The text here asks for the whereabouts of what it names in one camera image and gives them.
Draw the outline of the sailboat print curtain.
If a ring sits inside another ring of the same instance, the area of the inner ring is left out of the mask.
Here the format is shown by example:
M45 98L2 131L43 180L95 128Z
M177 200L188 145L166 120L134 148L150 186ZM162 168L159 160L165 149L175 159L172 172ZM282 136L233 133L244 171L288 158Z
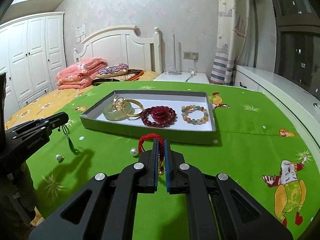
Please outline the sailboat print curtain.
M247 36L249 0L219 0L217 42L210 82L232 85Z

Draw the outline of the white wooden headboard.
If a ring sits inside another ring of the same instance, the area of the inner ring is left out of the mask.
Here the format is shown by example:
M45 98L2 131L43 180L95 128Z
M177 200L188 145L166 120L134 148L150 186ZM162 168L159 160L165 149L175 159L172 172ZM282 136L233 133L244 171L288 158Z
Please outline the white wooden headboard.
M153 36L141 38L136 25L116 25L96 31L81 44L82 51L73 50L74 62L88 58L102 58L108 65L124 63L131 69L163 73L162 33L158 27Z

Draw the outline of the white wardrobe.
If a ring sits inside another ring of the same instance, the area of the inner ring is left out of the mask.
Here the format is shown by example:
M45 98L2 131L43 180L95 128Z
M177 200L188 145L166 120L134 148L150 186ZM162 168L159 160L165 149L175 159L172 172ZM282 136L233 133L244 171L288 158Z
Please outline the white wardrobe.
M66 68L63 12L23 16L1 24L1 72L7 86L4 119L57 88Z

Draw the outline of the green cartoon tablecloth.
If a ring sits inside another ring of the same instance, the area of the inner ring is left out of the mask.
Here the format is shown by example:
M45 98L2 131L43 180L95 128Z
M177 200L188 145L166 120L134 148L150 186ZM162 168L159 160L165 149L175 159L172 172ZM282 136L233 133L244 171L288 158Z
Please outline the green cartoon tablecloth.
M306 185L306 200L301 209L286 216L288 229L293 237L299 237L319 210L319 170L308 146L285 114L261 92L192 83L157 84L160 87L156 90L221 96L225 106L214 110L218 143L172 144L171 148L203 173L230 175L268 211L274 211L276 188L269 187L262 177L277 176L283 160L304 164L297 177Z

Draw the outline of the grey cardboard tray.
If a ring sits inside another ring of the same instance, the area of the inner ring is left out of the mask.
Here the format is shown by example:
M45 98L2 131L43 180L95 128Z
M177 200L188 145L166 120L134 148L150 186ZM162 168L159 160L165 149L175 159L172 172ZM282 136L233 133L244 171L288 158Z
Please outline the grey cardboard tray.
M139 101L144 112L135 118L107 120L103 109L115 96ZM156 106L169 107L166 121L153 120L150 113ZM80 119L84 128L127 137L157 133L164 139L182 144L212 145L219 141L213 109L205 92L114 90L82 113Z

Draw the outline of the pale green jade bangle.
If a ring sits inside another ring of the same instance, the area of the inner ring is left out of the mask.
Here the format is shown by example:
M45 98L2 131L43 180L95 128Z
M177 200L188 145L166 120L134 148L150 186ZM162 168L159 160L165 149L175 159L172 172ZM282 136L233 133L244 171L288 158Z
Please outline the pale green jade bangle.
M124 111L131 114L133 109L130 102L124 105ZM127 119L129 116L125 114L120 108L112 109L112 103L107 103L103 109L104 117L109 121L120 121Z

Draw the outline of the yellow floral bedsheet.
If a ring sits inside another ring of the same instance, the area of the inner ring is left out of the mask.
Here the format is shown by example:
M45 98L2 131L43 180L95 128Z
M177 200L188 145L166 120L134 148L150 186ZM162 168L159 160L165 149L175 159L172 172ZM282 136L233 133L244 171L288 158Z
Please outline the yellow floral bedsheet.
M69 135L54 130L50 141L24 166L30 171L36 195L36 214L30 223L32 228L96 173L112 175L135 162L130 150L137 146L137 139L85 129L80 115L113 90L156 90L159 87L155 81L143 77L137 81L106 82L85 89L56 89L23 107L5 123L7 128L11 128L58 112L66 112L69 116L66 124ZM56 160L57 154L65 156L62 163Z

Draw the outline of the white nightstand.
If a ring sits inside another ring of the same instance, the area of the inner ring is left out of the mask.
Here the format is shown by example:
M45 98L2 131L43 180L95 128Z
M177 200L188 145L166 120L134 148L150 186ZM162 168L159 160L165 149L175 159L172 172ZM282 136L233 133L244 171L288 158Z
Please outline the white nightstand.
M209 80L204 73L188 73L182 72L179 75L170 75L168 73L162 73L154 79L154 81L167 81L167 82L187 82L187 83L201 83L209 84Z

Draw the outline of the gold wire ring ornament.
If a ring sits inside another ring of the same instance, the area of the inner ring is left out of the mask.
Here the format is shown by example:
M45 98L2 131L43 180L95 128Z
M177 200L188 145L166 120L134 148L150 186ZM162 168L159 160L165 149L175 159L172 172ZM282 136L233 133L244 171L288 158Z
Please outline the gold wire ring ornament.
M112 102L112 111L122 111L125 107L125 99L121 96L115 96Z

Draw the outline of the embroidered patterned pillow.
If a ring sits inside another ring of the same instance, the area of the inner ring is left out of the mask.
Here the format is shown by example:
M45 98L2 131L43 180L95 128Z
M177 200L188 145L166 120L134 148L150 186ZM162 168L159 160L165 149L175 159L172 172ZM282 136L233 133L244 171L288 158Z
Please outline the embroidered patterned pillow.
M104 66L97 72L98 78L110 78L127 74L129 67L127 64L119 63L110 66Z

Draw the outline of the paper notice on wall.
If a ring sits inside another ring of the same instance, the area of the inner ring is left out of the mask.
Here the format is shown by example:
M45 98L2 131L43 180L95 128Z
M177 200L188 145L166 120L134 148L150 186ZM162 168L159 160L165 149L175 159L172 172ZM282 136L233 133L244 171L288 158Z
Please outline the paper notice on wall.
M82 24L75 29L76 43L80 43L86 38L86 26Z

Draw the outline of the folded pink quilt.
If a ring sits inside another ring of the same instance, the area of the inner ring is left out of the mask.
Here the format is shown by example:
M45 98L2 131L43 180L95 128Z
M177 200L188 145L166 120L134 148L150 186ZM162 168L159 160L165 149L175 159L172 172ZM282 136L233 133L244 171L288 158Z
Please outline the folded pink quilt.
M89 58L77 62L58 72L55 82L59 90L83 89L91 85L97 72L107 66L101 58Z

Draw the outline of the dark window frame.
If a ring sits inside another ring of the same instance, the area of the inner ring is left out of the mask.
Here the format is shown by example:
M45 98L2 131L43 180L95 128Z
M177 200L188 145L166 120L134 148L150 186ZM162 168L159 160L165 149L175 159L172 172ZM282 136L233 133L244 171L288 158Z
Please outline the dark window frame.
M272 0L277 45L274 72L319 99L319 16L309 0Z

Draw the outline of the red wire rose brooch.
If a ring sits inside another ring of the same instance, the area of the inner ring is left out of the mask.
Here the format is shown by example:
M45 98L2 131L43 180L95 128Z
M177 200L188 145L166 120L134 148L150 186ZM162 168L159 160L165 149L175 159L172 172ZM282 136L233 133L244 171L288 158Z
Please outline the red wire rose brooch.
M151 117L155 122L164 122L169 116L169 107L167 106L156 106L151 109Z

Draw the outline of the white pearl pendant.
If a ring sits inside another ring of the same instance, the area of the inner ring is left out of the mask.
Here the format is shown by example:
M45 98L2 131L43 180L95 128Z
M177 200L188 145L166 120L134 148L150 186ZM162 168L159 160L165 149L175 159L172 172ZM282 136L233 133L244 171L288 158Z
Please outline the white pearl pendant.
M139 155L139 152L136 148L131 148L130 150L130 154L133 156L133 157L136 157Z

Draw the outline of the white lamp stand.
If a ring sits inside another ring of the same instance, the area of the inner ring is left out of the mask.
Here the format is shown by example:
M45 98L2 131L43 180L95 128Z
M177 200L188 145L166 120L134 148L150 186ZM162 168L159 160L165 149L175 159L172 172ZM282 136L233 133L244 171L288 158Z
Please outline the white lamp stand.
M182 73L176 68L176 43L175 43L175 34L172 34L172 66L168 71L169 75L181 75Z

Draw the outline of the wall power socket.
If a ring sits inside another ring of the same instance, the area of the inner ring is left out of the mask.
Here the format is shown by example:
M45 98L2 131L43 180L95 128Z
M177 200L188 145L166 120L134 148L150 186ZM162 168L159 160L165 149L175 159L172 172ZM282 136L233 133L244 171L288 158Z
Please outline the wall power socket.
M194 52L184 52L183 58L186 60L195 60L197 61L199 59L199 54Z

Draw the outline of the black orange folded cloth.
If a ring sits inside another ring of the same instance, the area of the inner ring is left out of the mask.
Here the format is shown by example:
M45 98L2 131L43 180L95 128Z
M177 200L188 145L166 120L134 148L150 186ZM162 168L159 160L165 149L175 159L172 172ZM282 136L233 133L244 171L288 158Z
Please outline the black orange folded cloth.
M121 76L114 76L114 77L96 77L92 80L91 85L98 86L105 82L129 82L129 81L136 81L144 74L143 70L137 69L129 69L127 74Z

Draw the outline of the gold bangle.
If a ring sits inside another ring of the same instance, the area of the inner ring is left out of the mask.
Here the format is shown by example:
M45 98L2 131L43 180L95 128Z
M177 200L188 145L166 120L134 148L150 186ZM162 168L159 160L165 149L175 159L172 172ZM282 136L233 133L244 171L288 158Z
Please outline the gold bangle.
M124 99L120 104L120 110L128 117L135 118L141 116L144 112L143 105L137 101L132 99Z

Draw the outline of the small pearl earring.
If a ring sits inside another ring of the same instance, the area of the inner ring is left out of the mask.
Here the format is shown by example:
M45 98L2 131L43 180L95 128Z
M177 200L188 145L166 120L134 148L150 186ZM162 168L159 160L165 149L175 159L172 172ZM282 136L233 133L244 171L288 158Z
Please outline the small pearl earring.
M65 156L57 154L55 158L59 163L62 163L64 161L64 159L65 159Z

